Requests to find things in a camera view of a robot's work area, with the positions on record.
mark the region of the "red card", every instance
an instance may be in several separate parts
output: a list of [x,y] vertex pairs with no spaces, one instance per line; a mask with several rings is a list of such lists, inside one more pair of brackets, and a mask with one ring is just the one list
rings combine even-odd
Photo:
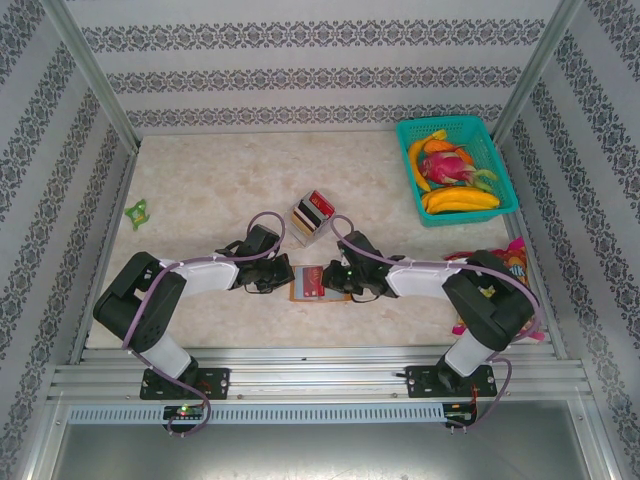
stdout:
[[323,297],[322,266],[304,268],[302,292],[305,297]]
[[331,205],[326,198],[320,195],[317,190],[314,190],[313,193],[311,193],[309,201],[313,203],[316,208],[324,213],[327,217],[332,216],[336,212],[336,209],[333,208],[333,205]]

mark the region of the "cable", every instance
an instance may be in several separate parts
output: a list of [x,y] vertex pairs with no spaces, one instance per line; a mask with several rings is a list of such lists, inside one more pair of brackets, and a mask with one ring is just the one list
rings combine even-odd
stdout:
[[206,394],[204,394],[200,390],[198,390],[196,388],[193,388],[192,386],[187,385],[186,383],[183,383],[183,382],[181,382],[180,380],[178,380],[176,378],[173,378],[171,375],[169,375],[169,374],[163,372],[161,369],[155,367],[151,362],[149,362],[146,358],[144,358],[138,352],[134,352],[132,349],[129,349],[129,342],[131,341],[131,338],[133,337],[133,334],[135,333],[136,328],[138,327],[138,324],[140,323],[140,319],[142,318],[144,310],[145,310],[145,308],[147,308],[147,305],[149,304],[149,301],[151,300],[151,296],[153,295],[153,292],[158,287],[158,284],[160,283],[162,278],[167,273],[169,273],[170,271],[172,271],[172,270],[174,270],[174,269],[176,269],[178,267],[181,267],[183,265],[189,265],[191,263],[198,263],[198,262],[213,262],[213,261],[216,261],[216,262],[234,262],[234,263],[236,263],[236,262],[251,262],[251,261],[254,261],[254,260],[258,260],[260,258],[267,257],[267,256],[271,255],[273,252],[276,252],[280,248],[280,245],[282,244],[282,240],[284,239],[284,235],[285,235],[284,218],[282,218],[282,216],[280,216],[276,212],[265,211],[265,212],[261,212],[261,213],[257,214],[255,217],[253,217],[251,219],[251,221],[249,222],[249,226],[247,227],[247,235],[251,231],[251,228],[253,227],[254,222],[258,218],[260,218],[262,216],[265,216],[265,215],[274,216],[280,221],[280,228],[281,228],[280,238],[278,239],[278,241],[275,243],[275,245],[273,247],[271,247],[270,249],[268,249],[268,250],[266,250],[266,251],[264,251],[262,253],[259,253],[257,255],[250,255],[248,257],[224,257],[224,258],[222,258],[222,257],[214,257],[214,256],[195,257],[195,258],[189,258],[187,260],[183,260],[181,262],[175,262],[175,263],[172,263],[171,265],[167,265],[153,279],[153,282],[151,282],[151,286],[147,290],[147,293],[145,294],[144,299],[140,303],[140,306],[138,307],[138,310],[136,311],[136,314],[133,317],[133,321],[131,322],[131,325],[129,325],[129,330],[127,330],[127,334],[125,335],[124,340],[122,342],[122,349],[123,350],[129,350],[129,352],[131,352],[138,360],[140,360],[147,367],[149,367],[151,370],[153,370],[157,375],[159,375],[160,377],[164,378],[168,382],[173,383],[174,385],[177,385],[178,387],[181,387],[181,388],[183,388],[185,390],[188,390],[191,393],[194,393],[195,395],[200,397],[202,399],[202,403],[203,403],[203,405],[204,405],[204,407],[206,409],[206,414],[203,417],[202,422],[200,422],[199,424],[194,426],[191,430],[189,430],[187,432],[183,432],[183,433],[178,433],[178,432],[176,432],[174,430],[171,430],[171,425],[172,425],[173,421],[177,418],[177,417],[172,417],[169,420],[169,423],[167,424],[167,430],[169,431],[169,435],[179,435],[181,438],[184,438],[186,436],[193,435],[194,433],[198,432],[199,430],[202,430],[207,425],[207,423],[209,422],[209,419],[211,418],[211,402],[207,398]]
[[500,399],[504,396],[505,392],[507,391],[507,387],[509,386],[509,382],[511,381],[511,374],[513,373],[513,365],[511,364],[511,361],[508,358],[505,357],[495,357],[493,359],[494,362],[502,362],[502,363],[506,363],[507,364],[507,377],[504,379],[504,383],[502,384],[502,388],[500,389],[500,391],[498,392],[498,395],[496,395],[496,398],[493,399],[493,402],[491,402],[491,405],[489,405],[489,407],[485,410],[485,412],[482,414],[482,416],[477,419],[473,425],[471,425],[470,428],[476,428],[476,426],[478,424],[480,424],[481,422],[485,421],[489,415],[491,415],[491,412],[493,412],[493,410],[498,406],[498,402],[500,401]]
[[356,300],[356,298],[353,295],[351,295],[351,301],[353,303],[371,303],[371,302],[375,302],[379,298],[380,298],[380,295],[376,295],[374,298],[370,298],[369,300]]
[[131,338],[133,337],[134,332],[136,331],[136,328],[138,328],[138,323],[140,323],[140,319],[142,318],[142,314],[144,313],[145,308],[147,308],[147,305],[149,304],[149,301],[151,301],[151,296],[153,295],[153,292],[156,290],[156,288],[158,287],[158,284],[162,281],[162,279],[164,278],[164,276],[169,273],[170,271],[184,266],[184,265],[189,265],[191,263],[199,263],[199,262],[252,262],[254,260],[258,260],[260,258],[264,258],[266,256],[271,255],[273,252],[277,251],[280,248],[280,245],[282,244],[282,240],[284,239],[284,234],[285,234],[285,224],[284,224],[284,218],[282,218],[279,214],[277,214],[276,212],[271,212],[271,211],[265,211],[265,212],[261,212],[258,215],[256,215],[255,217],[253,217],[251,219],[251,221],[249,222],[249,226],[247,227],[247,235],[249,234],[249,232],[251,231],[251,228],[253,227],[253,223],[260,217],[265,216],[265,215],[271,215],[276,217],[279,221],[280,221],[280,228],[281,228],[281,234],[280,234],[280,238],[278,239],[278,241],[275,243],[275,245],[273,247],[271,247],[270,249],[259,253],[257,255],[250,255],[248,257],[214,257],[214,256],[206,256],[206,257],[195,257],[195,258],[189,258],[187,260],[183,260],[181,262],[175,262],[172,263],[171,265],[167,265],[162,271],[160,271],[160,273],[156,276],[156,278],[153,279],[153,282],[151,282],[151,286],[149,287],[149,289],[147,290],[147,293],[144,296],[144,299],[142,300],[142,303],[140,303],[140,306],[138,307],[138,310],[136,311],[135,316],[133,317],[133,321],[131,322],[131,325],[129,325],[129,330],[127,330],[127,334],[124,337],[124,340],[122,342],[122,349],[126,350],[129,347],[129,343],[131,342]]
[[[331,230],[333,230],[333,233],[335,234],[335,236],[338,237],[338,239],[343,244],[345,244],[347,247],[349,247],[354,252],[359,253],[360,255],[363,255],[365,257],[371,258],[372,260],[377,260],[379,262],[386,263],[388,265],[399,265],[399,266],[403,266],[403,267],[405,267],[405,266],[406,267],[415,266],[415,267],[445,268],[445,269],[451,268],[450,262],[433,262],[433,261],[421,261],[421,262],[407,262],[407,261],[404,261],[403,262],[403,261],[390,260],[388,258],[381,257],[381,256],[375,255],[373,253],[369,253],[366,250],[363,250],[363,249],[361,249],[359,247],[356,247],[354,244],[352,244],[351,242],[346,240],[344,238],[344,236],[340,234],[340,232],[338,232],[338,229],[335,226],[335,221],[337,219],[344,220],[345,222],[347,222],[347,224],[349,225],[349,227],[351,229],[351,231],[349,233],[354,231],[353,222],[349,218],[345,217],[344,215],[336,214],[330,220],[330,225],[331,225]],[[533,323],[531,324],[531,326],[527,330],[525,330],[521,334],[517,335],[513,339],[514,342],[516,342],[518,340],[521,340],[522,338],[526,338],[526,337],[530,336],[531,334],[533,334],[538,329],[538,327],[540,326],[541,320],[542,320],[542,309],[540,308],[540,304],[538,303],[538,300],[536,299],[536,297],[529,291],[529,289],[527,287],[525,287],[522,283],[520,283],[518,280],[515,280],[515,279],[511,278],[508,275],[505,275],[503,273],[497,272],[497,271],[492,270],[490,268],[480,267],[480,266],[477,266],[477,265],[469,265],[469,264],[466,264],[466,263],[456,263],[455,264],[455,268],[462,268],[462,269],[466,269],[466,270],[472,270],[474,272],[483,273],[483,274],[487,274],[487,275],[492,275],[492,276],[494,276],[496,278],[499,278],[501,280],[505,280],[505,281],[509,282],[511,285],[513,285],[514,287],[516,287],[518,290],[520,290],[524,294],[524,296],[527,298],[527,300],[529,300],[529,302],[531,302],[531,305],[533,306],[533,311],[534,311]],[[488,361],[494,361],[494,362],[506,363],[507,364],[507,378],[505,379],[504,384],[502,385],[502,388],[500,389],[500,391],[496,395],[496,398],[493,400],[493,402],[491,402],[491,405],[487,408],[487,410],[482,415],[482,417],[480,417],[478,420],[475,421],[473,426],[478,425],[478,423],[480,423],[481,421],[484,421],[491,414],[491,412],[493,412],[493,410],[498,405],[498,402],[500,402],[500,399],[503,397],[504,393],[506,392],[507,386],[509,385],[509,382],[511,381],[511,374],[513,372],[513,365],[511,364],[511,362],[507,358],[499,357],[497,355],[498,355],[498,352],[495,352],[487,360]],[[460,427],[464,427],[464,425],[462,425],[461,423],[457,423],[455,421],[449,421],[449,423],[453,423],[454,425],[457,424]]]
[[183,383],[180,380],[173,378],[172,376],[168,375],[167,373],[164,373],[159,368],[154,367],[153,364],[149,360],[144,358],[138,352],[134,352],[133,350],[130,350],[130,352],[134,357],[136,357],[138,360],[140,360],[142,363],[144,363],[147,367],[149,367],[157,375],[161,376],[162,378],[164,378],[168,382],[171,382],[174,385],[177,385],[178,387],[182,387],[185,390],[188,390],[191,393],[196,394],[198,397],[200,397],[202,399],[202,405],[204,407],[204,410],[206,410],[206,413],[204,415],[204,418],[202,419],[202,422],[200,422],[199,424],[197,424],[192,429],[190,429],[190,430],[188,430],[186,432],[178,433],[178,432],[176,432],[174,430],[171,430],[171,425],[173,424],[174,420],[176,418],[178,418],[177,416],[173,416],[173,417],[171,417],[169,419],[169,423],[167,423],[167,431],[169,432],[169,435],[172,435],[172,436],[173,435],[179,435],[181,438],[184,438],[184,437],[188,437],[189,435],[193,435],[194,433],[202,430],[207,425],[207,423],[209,422],[209,419],[211,418],[211,402],[207,398],[207,395],[204,394],[203,392],[201,392],[200,390],[198,390],[197,388],[193,388],[191,385],[187,385],[186,383]]
[[533,295],[533,293],[531,293],[531,291],[529,291],[529,289],[527,287],[525,287],[522,283],[520,283],[518,280],[511,278],[509,275],[505,275],[504,273],[501,272],[497,272],[495,270],[492,270],[490,268],[486,268],[486,267],[480,267],[478,265],[469,265],[467,263],[455,263],[455,267],[452,267],[451,262],[435,262],[435,261],[419,261],[419,262],[407,262],[407,261],[396,261],[396,260],[390,260],[388,258],[385,257],[381,257],[379,255],[375,255],[373,253],[367,252],[366,250],[363,250],[359,247],[356,247],[354,244],[352,244],[351,242],[349,242],[348,240],[346,240],[344,238],[343,235],[340,234],[340,232],[338,232],[338,229],[335,226],[335,221],[336,220],[344,220],[349,224],[349,227],[351,228],[351,232],[353,232],[354,230],[354,226],[353,226],[353,222],[351,220],[349,220],[347,217],[345,217],[344,215],[340,215],[340,214],[336,214],[334,215],[331,220],[329,220],[329,223],[331,225],[331,230],[333,230],[333,233],[335,234],[336,237],[338,237],[338,239],[344,243],[347,247],[349,247],[351,250],[353,250],[356,253],[359,253],[360,255],[363,255],[367,258],[371,258],[372,260],[377,260],[379,262],[382,263],[386,263],[387,265],[398,265],[401,267],[409,267],[409,266],[413,266],[413,267],[427,267],[427,268],[440,268],[440,269],[450,269],[450,268],[461,268],[464,270],[472,270],[474,272],[478,272],[478,273],[483,273],[486,275],[491,275],[495,278],[499,278],[500,280],[504,280],[508,283],[510,283],[511,285],[513,285],[514,287],[516,287],[518,290],[520,290],[523,295],[527,298],[527,300],[529,300],[529,302],[531,302],[531,305],[533,306],[533,311],[534,311],[534,318],[533,318],[533,322],[532,324],[529,326],[529,328],[527,330],[525,330],[524,332],[518,334],[513,341],[517,342],[518,340],[521,340],[525,337],[530,336],[531,334],[533,334],[536,330],[538,330],[538,327],[540,326],[541,320],[542,320],[542,309],[540,308],[540,304],[538,303],[538,300],[536,299],[536,297]]

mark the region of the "stack of cards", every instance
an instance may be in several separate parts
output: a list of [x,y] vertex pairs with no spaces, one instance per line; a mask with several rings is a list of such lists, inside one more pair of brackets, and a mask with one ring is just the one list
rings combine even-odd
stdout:
[[335,208],[317,190],[306,194],[291,211],[291,221],[311,237],[335,213]]

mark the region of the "card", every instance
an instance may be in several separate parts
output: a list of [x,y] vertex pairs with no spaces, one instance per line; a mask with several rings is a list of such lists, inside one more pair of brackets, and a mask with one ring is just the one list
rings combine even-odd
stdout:
[[292,302],[344,302],[351,300],[345,295],[322,285],[322,273],[325,266],[293,266],[295,280],[291,282],[289,299]]
[[298,207],[294,207],[293,214],[304,223],[309,230],[315,230],[317,225]]
[[298,206],[294,209],[294,212],[300,212],[301,215],[304,215],[306,218],[308,218],[309,221],[315,225],[315,228],[317,228],[320,226],[320,224],[326,217],[322,214],[320,214],[320,216],[317,214],[314,214],[314,212],[311,211],[308,205],[310,204],[302,200],[298,204]]
[[336,209],[333,208],[333,205],[331,205],[326,198],[320,195],[320,193],[318,193],[317,190],[314,190],[313,192],[311,192],[311,196],[309,197],[309,200],[318,208],[318,210],[324,213],[327,217],[330,217],[334,213],[336,213]]
[[304,233],[307,237],[310,237],[313,234],[313,231],[293,212],[291,213],[291,221],[296,227],[298,227],[298,230]]
[[305,297],[323,297],[322,267],[305,267],[302,269],[302,292]]

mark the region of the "marble floor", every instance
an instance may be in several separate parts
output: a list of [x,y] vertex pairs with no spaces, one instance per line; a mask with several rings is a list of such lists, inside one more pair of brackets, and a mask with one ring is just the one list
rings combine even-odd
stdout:
[[[267,133],[145,137],[126,205],[147,201],[150,220],[132,229],[122,217],[107,286],[136,252],[185,259],[244,239],[263,210],[284,212],[318,189],[385,255],[440,259],[461,250],[503,248],[501,218],[427,229],[420,222],[395,132]],[[277,221],[264,224],[278,230]],[[331,232],[309,248],[287,235],[292,264],[338,258]],[[169,331],[185,347],[335,347],[451,344],[456,321],[446,300],[381,298],[368,304],[289,301],[289,288],[270,295],[244,290],[180,300]],[[120,341],[94,322],[87,346]]]

